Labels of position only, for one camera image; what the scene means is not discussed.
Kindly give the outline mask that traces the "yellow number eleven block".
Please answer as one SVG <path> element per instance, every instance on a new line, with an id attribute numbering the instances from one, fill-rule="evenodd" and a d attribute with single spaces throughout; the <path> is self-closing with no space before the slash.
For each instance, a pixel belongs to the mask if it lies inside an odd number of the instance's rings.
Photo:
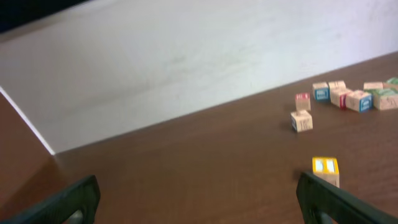
<path id="1" fill-rule="evenodd" d="M 312 172 L 317 177 L 340 188 L 340 172 L 335 157 L 313 157 Z"/>

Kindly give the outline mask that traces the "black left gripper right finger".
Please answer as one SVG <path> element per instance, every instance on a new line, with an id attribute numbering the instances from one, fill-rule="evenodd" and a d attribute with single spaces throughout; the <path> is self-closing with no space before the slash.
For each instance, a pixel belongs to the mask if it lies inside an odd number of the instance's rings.
<path id="1" fill-rule="evenodd" d="M 306 224 L 397 223 L 397 218 L 351 195 L 310 172 L 303 172 L 296 189 Z"/>

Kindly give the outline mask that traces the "green B wooden block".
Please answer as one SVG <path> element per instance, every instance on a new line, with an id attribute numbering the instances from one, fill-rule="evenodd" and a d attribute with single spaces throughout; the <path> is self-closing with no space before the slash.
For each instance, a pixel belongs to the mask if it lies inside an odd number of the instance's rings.
<path id="1" fill-rule="evenodd" d="M 398 90 L 398 78 L 393 77 L 393 78 L 388 79 L 384 83 L 384 88 L 393 88 L 395 90 Z"/>

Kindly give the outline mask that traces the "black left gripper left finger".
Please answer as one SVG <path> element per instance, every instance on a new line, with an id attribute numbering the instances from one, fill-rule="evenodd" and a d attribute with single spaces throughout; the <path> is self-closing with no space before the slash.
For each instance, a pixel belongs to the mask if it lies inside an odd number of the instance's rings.
<path id="1" fill-rule="evenodd" d="M 88 175 L 1 223 L 64 223 L 76 212 L 81 213 L 79 223 L 94 223 L 100 198 L 96 176 Z"/>

